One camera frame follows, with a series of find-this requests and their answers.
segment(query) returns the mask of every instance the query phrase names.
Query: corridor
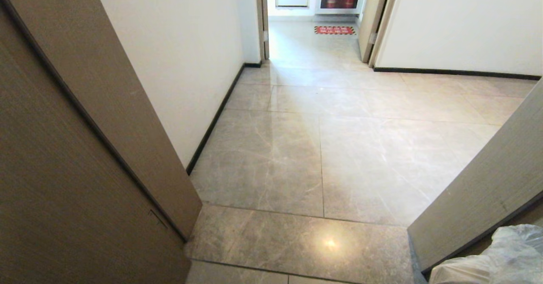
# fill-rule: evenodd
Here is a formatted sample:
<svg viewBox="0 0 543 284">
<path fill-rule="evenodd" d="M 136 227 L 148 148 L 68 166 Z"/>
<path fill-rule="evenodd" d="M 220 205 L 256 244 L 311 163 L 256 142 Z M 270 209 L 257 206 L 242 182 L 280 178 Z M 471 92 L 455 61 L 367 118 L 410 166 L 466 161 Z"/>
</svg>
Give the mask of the corridor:
<svg viewBox="0 0 543 284">
<path fill-rule="evenodd" d="M 270 23 L 191 179 L 212 205 L 407 227 L 536 81 L 375 73 L 357 36 Z"/>
</svg>

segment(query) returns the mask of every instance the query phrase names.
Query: doormat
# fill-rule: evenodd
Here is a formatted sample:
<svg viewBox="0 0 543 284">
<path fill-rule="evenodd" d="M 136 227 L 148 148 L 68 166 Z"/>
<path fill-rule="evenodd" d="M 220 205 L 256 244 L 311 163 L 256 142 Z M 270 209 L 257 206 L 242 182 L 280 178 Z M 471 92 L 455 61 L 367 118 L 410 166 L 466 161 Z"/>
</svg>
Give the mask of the doormat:
<svg viewBox="0 0 543 284">
<path fill-rule="evenodd" d="M 316 34 L 355 34 L 352 26 L 315 26 Z"/>
</svg>

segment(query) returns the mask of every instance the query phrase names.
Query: door hinge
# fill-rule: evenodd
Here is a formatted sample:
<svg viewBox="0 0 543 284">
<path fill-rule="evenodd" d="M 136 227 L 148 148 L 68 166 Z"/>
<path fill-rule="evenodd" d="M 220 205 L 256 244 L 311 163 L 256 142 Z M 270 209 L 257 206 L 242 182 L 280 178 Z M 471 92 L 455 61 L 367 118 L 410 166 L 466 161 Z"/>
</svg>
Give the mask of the door hinge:
<svg viewBox="0 0 543 284">
<path fill-rule="evenodd" d="M 376 41 L 377 41 L 377 33 L 372 33 L 370 35 L 369 44 L 375 44 Z"/>
</svg>

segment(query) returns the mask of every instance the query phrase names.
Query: plastic bag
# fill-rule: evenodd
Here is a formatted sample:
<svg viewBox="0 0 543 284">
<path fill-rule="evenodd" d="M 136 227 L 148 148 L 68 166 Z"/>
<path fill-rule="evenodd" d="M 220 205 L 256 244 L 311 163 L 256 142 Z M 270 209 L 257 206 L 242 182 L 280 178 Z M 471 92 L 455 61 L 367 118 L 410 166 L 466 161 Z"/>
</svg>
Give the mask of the plastic bag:
<svg viewBox="0 0 543 284">
<path fill-rule="evenodd" d="M 543 284 L 543 228 L 498 228 L 481 255 L 444 261 L 429 284 Z"/>
</svg>

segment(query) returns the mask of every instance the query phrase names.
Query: black baseboard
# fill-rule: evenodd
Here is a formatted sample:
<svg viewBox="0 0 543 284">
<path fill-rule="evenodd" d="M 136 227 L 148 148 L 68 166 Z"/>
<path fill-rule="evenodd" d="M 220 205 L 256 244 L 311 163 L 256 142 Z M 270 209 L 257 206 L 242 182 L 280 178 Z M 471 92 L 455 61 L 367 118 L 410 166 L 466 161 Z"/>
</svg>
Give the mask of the black baseboard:
<svg viewBox="0 0 543 284">
<path fill-rule="evenodd" d="M 245 67 L 261 67 L 262 66 L 262 60 L 260 60 L 259 63 L 245 63 Z"/>
<path fill-rule="evenodd" d="M 477 71 L 459 71 L 459 70 L 406 69 L 406 68 L 403 68 L 403 67 L 374 67 L 374 71 L 376 71 L 376 72 L 395 72 L 395 73 L 424 73 L 424 74 L 483 76 L 483 77 L 499 77 L 499 78 L 529 79 L 529 80 L 539 80 L 539 79 L 541 79 L 541 76 L 536 76 L 536 75 L 477 72 Z"/>
<path fill-rule="evenodd" d="M 188 166 L 186 168 L 187 174 L 191 174 L 192 170 L 196 166 L 196 162 L 198 162 L 198 158 L 202 154 L 202 150 L 204 150 L 205 144 L 207 143 L 207 140 L 209 139 L 209 136 L 211 135 L 211 132 L 215 128 L 215 125 L 217 125 L 217 121 L 219 120 L 219 117 L 221 116 L 221 113 L 223 113 L 224 106 L 227 105 L 228 99 L 230 98 L 230 95 L 232 94 L 232 91 L 234 91 L 234 87 L 236 87 L 236 83 L 239 80 L 239 77 L 241 76 L 241 73 L 243 72 L 243 69 L 247 67 L 249 64 L 256 64 L 256 63 L 244 63 L 241 68 L 239 68 L 238 74 L 236 75 L 236 78 L 234 78 L 234 81 L 232 81 L 232 85 L 230 85 L 230 88 L 228 89 L 227 94 L 225 95 L 223 102 L 221 102 L 221 105 L 219 106 L 219 109 L 215 113 L 215 117 L 213 117 L 213 120 L 211 121 L 211 124 L 209 125 L 209 128 L 207 128 L 207 131 L 205 132 L 204 137 L 202 138 L 202 141 L 200 141 L 200 145 L 198 145 L 198 148 L 196 149 L 196 152 L 192 156 L 192 159 L 190 159 L 190 162 L 188 163 Z"/>
</svg>

